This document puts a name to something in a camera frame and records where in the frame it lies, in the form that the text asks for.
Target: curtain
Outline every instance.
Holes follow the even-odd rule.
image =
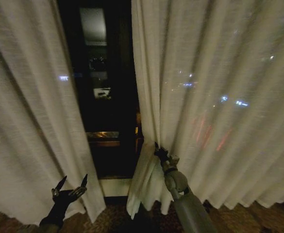
[[[284,201],[284,1],[132,0],[145,143],[127,203],[171,201],[154,142],[216,208]]]
[[[88,173],[67,216],[105,208],[60,22],[53,0],[0,0],[0,211],[23,223],[49,213],[65,175],[68,189]]]

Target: robotic arm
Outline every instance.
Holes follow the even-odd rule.
[[[62,190],[67,176],[65,176],[55,188],[53,188],[52,191],[52,199],[54,201],[54,205],[52,209],[50,210],[47,217],[41,220],[39,226],[44,225],[56,225],[59,228],[63,226],[63,219],[65,217],[65,212],[68,208],[68,206],[76,201],[79,197],[82,196],[82,194],[85,193],[87,190],[86,184],[87,184],[87,177],[86,175],[82,181],[81,186],[77,187],[74,190]]]
[[[154,153],[159,157],[165,175],[165,183],[174,200],[178,218],[186,233],[216,233],[207,212],[200,200],[192,193],[187,178],[170,164],[168,151],[158,148]]]

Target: patterned carpet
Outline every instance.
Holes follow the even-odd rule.
[[[257,203],[249,208],[241,205],[233,210],[226,207],[206,209],[219,233],[284,233],[284,205],[266,209]],[[0,213],[0,233],[15,233],[22,224]],[[168,215],[160,213],[160,203],[147,212],[143,207],[132,221],[126,212],[125,201],[107,203],[107,208],[92,224],[87,214],[76,214],[64,222],[61,233],[181,233],[173,205]]]

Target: sheer curtain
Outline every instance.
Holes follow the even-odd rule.
[[[105,208],[85,137],[55,1],[0,0],[0,211],[39,222],[51,188],[88,191],[67,216]]]
[[[284,201],[284,1],[133,0],[145,137],[129,191],[168,211],[154,142],[219,208]]]

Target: curtain fold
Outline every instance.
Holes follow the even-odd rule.
[[[67,216],[105,208],[84,133],[55,1],[0,0],[0,211],[39,222],[51,188],[88,191]]]
[[[283,202],[284,1],[133,0],[132,24],[146,143],[129,214],[167,213],[155,141],[202,202]]]

